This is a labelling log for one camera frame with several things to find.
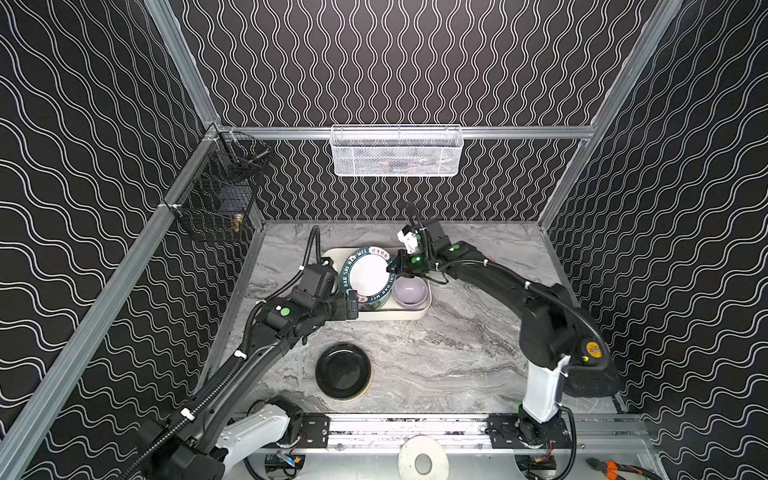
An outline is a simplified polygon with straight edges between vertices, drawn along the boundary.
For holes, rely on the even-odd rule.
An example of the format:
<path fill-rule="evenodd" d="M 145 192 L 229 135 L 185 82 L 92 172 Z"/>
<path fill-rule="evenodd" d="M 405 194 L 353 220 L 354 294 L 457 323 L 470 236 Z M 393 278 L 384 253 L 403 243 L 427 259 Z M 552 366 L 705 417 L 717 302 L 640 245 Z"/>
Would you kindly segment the white plate green rim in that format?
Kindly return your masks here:
<path fill-rule="evenodd" d="M 382 247 L 366 246 L 354 250 L 342 264 L 342 290 L 357 294 L 361 311 L 377 310 L 388 301 L 396 280 L 387 270 L 390 260 L 390 253 Z"/>

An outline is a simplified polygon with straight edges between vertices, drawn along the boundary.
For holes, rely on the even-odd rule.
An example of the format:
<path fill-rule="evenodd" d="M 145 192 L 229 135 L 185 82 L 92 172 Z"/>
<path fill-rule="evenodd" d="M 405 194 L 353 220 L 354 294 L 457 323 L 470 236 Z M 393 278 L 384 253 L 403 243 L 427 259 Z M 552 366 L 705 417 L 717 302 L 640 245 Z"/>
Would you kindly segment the lilac ceramic bowl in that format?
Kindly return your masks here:
<path fill-rule="evenodd" d="M 428 299 L 429 287 L 419 277 L 401 276 L 393 284 L 392 297 L 404 309 L 418 309 Z"/>

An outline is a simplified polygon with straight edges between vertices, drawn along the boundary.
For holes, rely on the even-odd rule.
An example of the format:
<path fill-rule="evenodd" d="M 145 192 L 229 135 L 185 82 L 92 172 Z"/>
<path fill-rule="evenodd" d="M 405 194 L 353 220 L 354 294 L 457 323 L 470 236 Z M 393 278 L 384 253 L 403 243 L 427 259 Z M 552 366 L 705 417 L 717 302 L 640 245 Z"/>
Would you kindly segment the black round plate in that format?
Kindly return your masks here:
<path fill-rule="evenodd" d="M 359 398 L 368 390 L 372 377 L 373 367 L 366 352 L 348 342 L 328 347 L 315 366 L 318 387 L 326 396 L 338 401 Z"/>

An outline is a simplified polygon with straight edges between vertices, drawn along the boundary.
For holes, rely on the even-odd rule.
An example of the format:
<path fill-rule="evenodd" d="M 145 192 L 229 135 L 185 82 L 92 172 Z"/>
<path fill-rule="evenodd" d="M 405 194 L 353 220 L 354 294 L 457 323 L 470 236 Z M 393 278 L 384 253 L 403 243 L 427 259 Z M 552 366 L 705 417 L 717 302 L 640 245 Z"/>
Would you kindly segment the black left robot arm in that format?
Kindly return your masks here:
<path fill-rule="evenodd" d="M 138 456 L 122 478 L 223 479 L 262 446 L 301 437 L 287 432 L 292 416 L 283 408 L 274 416 L 283 425 L 272 436 L 256 433 L 265 421 L 236 423 L 247 437 L 242 447 L 224 435 L 241 398 L 279 359 L 326 323 L 358 318 L 356 293 L 341 287 L 320 245 L 320 228 L 313 226 L 298 272 L 251 310 L 240 345 L 190 401 L 166 420 L 141 427 Z"/>

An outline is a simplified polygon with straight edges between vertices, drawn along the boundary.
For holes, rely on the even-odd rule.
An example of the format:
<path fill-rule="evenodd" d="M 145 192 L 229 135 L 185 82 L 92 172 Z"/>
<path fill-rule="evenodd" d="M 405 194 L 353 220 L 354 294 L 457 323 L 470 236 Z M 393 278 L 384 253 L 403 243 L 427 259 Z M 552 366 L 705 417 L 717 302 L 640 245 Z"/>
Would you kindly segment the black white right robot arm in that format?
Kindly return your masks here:
<path fill-rule="evenodd" d="M 441 273 L 477 287 L 520 320 L 519 346 L 528 361 L 527 386 L 516 434 L 527 446 L 547 443 L 560 421 L 563 391 L 596 393 L 598 378 L 610 367 L 607 346 L 594 321 L 567 298 L 561 285 L 545 286 L 523 277 L 465 242 L 453 242 L 437 220 L 423 221 L 412 203 L 403 244 L 387 271 L 431 280 Z"/>

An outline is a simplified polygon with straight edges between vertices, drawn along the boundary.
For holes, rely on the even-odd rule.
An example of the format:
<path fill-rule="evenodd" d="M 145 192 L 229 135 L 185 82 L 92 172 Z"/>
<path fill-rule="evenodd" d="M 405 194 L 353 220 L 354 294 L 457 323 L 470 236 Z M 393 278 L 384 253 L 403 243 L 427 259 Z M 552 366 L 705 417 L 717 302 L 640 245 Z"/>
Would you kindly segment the white plastic bin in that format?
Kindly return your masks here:
<path fill-rule="evenodd" d="M 329 249 L 326 252 L 322 254 L 323 257 L 329 257 L 333 261 L 333 268 L 336 270 L 336 272 L 339 274 L 339 289 L 342 290 L 341 287 L 341 281 L 340 281 L 340 271 L 341 266 L 347 259 L 347 257 L 354 251 L 361 247 L 349 247 L 349 248 L 333 248 Z M 391 258 L 394 254 L 396 254 L 396 250 L 394 248 L 385 249 L 388 251 L 391 255 Z M 386 304 L 373 311 L 361 311 L 359 309 L 359 317 L 358 319 L 360 321 L 385 321 L 385 320 L 417 320 L 422 318 L 429 307 L 431 306 L 432 302 L 432 294 L 431 294 L 431 287 L 429 287 L 429 297 L 426 300 L 424 304 L 421 305 L 418 309 L 404 309 L 400 305 L 398 305 L 394 298 L 392 297 L 392 291 L 391 295 L 386 302 Z"/>

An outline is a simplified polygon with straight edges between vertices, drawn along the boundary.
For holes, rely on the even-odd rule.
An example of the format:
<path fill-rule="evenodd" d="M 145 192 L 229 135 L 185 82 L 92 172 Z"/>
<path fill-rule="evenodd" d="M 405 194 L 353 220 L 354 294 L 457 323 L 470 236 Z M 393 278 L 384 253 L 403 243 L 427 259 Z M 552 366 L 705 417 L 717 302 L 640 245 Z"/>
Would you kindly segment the white tape roll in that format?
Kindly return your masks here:
<path fill-rule="evenodd" d="M 401 480 L 447 480 L 450 464 L 444 448 L 435 439 L 418 435 L 401 446 L 397 471 Z"/>

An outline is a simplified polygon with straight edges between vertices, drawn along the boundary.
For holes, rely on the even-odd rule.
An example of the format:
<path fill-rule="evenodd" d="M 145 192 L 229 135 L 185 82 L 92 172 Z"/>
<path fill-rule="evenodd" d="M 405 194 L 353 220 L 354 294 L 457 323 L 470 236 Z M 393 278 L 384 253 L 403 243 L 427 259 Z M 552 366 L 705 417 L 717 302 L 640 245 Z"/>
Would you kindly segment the yellow tape measure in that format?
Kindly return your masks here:
<path fill-rule="evenodd" d="M 586 341 L 583 345 L 584 361 L 591 362 L 603 358 L 603 352 L 598 342 Z"/>

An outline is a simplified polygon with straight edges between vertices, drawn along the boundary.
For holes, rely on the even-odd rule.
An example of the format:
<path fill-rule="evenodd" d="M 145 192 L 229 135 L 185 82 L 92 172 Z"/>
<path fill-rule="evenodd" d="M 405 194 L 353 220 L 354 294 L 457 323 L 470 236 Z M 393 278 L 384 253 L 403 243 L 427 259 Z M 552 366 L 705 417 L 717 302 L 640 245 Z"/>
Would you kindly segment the clear wall basket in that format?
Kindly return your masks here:
<path fill-rule="evenodd" d="M 329 144 L 341 177 L 452 177 L 464 136 L 458 125 L 334 125 Z"/>

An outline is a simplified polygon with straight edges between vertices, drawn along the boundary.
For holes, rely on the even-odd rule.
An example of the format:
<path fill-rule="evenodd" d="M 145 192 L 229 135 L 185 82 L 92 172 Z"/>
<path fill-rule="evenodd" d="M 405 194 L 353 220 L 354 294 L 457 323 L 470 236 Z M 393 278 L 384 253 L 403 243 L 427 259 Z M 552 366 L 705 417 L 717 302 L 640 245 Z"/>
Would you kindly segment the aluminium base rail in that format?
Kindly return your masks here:
<path fill-rule="evenodd" d="M 531 443 L 522 441 L 519 421 L 513 414 L 358 414 L 306 413 L 299 427 L 295 453 L 394 453 L 416 436 L 436 440 L 449 453 L 630 451 L 641 447 L 649 435 L 634 415 L 563 414 L 555 427 Z"/>

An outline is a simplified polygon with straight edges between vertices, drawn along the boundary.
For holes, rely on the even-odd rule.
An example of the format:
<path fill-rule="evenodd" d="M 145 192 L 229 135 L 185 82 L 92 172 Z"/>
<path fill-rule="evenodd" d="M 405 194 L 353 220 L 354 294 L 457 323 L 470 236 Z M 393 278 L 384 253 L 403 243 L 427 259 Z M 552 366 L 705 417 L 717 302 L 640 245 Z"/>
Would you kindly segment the orange handled pliers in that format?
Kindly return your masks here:
<path fill-rule="evenodd" d="M 607 479 L 622 480 L 622 473 L 639 475 L 645 479 L 662 480 L 655 472 L 630 464 L 622 464 L 614 461 L 601 461 L 597 458 L 587 458 L 587 464 L 595 471 L 601 472 Z"/>

